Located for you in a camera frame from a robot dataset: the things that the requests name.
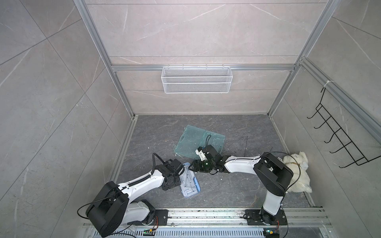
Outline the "blue transparent geometry set case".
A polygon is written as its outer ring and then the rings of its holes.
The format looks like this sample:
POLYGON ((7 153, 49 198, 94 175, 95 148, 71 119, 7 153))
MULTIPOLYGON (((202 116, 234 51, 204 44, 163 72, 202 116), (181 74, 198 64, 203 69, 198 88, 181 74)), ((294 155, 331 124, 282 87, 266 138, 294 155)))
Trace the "blue transparent geometry set case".
POLYGON ((183 196, 189 198, 200 193, 200 186, 193 171, 189 170, 190 163, 183 164, 184 172, 180 175, 180 188, 183 196))

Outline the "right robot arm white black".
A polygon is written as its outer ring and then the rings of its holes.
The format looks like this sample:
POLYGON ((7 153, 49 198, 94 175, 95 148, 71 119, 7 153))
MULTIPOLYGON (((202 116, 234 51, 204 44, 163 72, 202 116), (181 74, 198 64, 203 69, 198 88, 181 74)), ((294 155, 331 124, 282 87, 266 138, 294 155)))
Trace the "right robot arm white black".
POLYGON ((205 146, 199 147, 195 153, 199 157, 189 169, 193 172, 209 173, 246 173, 256 175, 267 189, 266 198, 259 212, 246 211, 244 219, 249 225, 260 220, 265 225, 287 225, 286 215, 281 210, 282 201, 287 190, 293 185, 294 173, 283 161, 265 152, 256 157, 222 156, 209 144, 211 135, 205 140, 205 146))

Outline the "green transparent ruler set case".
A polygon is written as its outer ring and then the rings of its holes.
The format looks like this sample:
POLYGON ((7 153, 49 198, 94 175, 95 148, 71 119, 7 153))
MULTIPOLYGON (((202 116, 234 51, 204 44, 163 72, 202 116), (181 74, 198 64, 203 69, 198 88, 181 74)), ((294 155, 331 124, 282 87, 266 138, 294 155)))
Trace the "green transparent ruler set case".
POLYGON ((212 145, 217 152, 221 153, 225 138, 224 135, 187 125, 174 152, 182 157, 199 159, 196 150, 199 147, 212 145))

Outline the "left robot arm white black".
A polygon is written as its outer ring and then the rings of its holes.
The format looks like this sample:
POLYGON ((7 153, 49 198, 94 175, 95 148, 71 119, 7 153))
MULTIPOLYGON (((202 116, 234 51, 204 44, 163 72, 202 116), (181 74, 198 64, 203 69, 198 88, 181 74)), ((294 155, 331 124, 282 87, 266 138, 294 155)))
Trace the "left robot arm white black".
POLYGON ((104 184, 92 202, 81 206, 87 208, 85 215, 80 215, 79 210, 77 215, 89 220, 103 238, 114 234, 121 224, 149 224, 154 218, 155 208, 146 200, 135 200, 159 187, 166 191, 180 186, 180 176, 185 171, 177 159, 164 161, 153 153, 152 161, 152 170, 145 175, 119 184, 113 181, 104 184))

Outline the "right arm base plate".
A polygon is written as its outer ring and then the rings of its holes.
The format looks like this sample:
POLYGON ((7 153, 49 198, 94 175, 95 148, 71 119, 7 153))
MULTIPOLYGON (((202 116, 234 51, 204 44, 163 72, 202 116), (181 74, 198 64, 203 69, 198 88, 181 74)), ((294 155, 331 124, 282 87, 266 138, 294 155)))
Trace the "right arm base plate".
POLYGON ((276 215, 264 211, 263 209, 246 209, 243 218, 249 226, 268 225, 268 226, 286 226, 288 225, 286 215, 283 210, 279 210, 276 215))

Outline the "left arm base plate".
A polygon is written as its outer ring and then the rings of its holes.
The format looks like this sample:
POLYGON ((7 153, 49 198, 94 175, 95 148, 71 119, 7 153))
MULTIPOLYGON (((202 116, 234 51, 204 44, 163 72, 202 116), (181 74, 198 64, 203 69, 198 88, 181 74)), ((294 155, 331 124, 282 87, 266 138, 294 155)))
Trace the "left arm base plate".
POLYGON ((132 221, 128 222, 128 225, 139 225, 139 226, 150 226, 150 225, 158 225, 158 226, 166 226, 168 221, 168 213, 169 210, 167 209, 159 209, 155 211, 150 211, 146 218, 144 218, 142 221, 132 221))

